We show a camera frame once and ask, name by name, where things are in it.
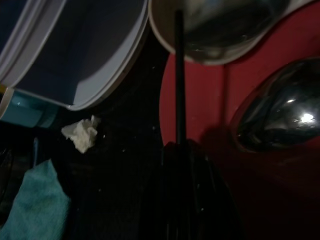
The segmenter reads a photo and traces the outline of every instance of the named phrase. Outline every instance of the black stick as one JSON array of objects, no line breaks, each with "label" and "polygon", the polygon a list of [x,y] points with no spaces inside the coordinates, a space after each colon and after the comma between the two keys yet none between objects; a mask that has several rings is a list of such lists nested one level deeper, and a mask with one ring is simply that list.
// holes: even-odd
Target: black stick
[{"label": "black stick", "polygon": [[176,143],[185,145],[186,134],[186,93],[185,93],[185,42],[184,15],[181,10],[175,12],[175,122]]}]

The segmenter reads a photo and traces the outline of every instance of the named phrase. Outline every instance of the microfiber cloth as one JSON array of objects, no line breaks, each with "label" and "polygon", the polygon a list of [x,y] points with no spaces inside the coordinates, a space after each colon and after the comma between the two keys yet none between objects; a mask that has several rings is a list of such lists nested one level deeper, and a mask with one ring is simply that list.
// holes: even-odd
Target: microfiber cloth
[{"label": "microfiber cloth", "polygon": [[60,240],[70,203],[51,160],[39,164],[25,173],[0,240]]}]

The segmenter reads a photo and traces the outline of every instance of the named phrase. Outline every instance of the shiny metal object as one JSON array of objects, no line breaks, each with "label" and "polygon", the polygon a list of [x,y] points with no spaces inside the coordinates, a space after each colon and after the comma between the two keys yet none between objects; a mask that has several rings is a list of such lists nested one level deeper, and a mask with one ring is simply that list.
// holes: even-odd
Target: shiny metal object
[{"label": "shiny metal object", "polygon": [[251,41],[277,22],[290,0],[186,0],[186,46],[196,51]]},{"label": "shiny metal object", "polygon": [[291,63],[244,101],[232,120],[237,146],[264,152],[320,136],[320,58]]}]

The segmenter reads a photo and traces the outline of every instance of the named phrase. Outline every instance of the teal cup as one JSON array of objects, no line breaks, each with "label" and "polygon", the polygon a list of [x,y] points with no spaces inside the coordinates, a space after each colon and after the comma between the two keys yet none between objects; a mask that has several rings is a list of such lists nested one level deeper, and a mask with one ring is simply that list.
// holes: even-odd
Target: teal cup
[{"label": "teal cup", "polygon": [[0,102],[0,120],[28,128],[49,128],[59,106],[7,88]]}]

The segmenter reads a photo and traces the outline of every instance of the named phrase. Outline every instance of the debris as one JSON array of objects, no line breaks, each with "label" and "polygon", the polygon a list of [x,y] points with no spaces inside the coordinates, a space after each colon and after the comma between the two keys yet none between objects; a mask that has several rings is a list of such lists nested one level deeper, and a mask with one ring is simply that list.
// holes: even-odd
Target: debris
[{"label": "debris", "polygon": [[95,145],[96,136],[98,134],[96,128],[100,119],[91,116],[91,120],[82,119],[79,122],[65,126],[61,129],[62,134],[71,139],[76,149],[84,154],[89,148]]}]

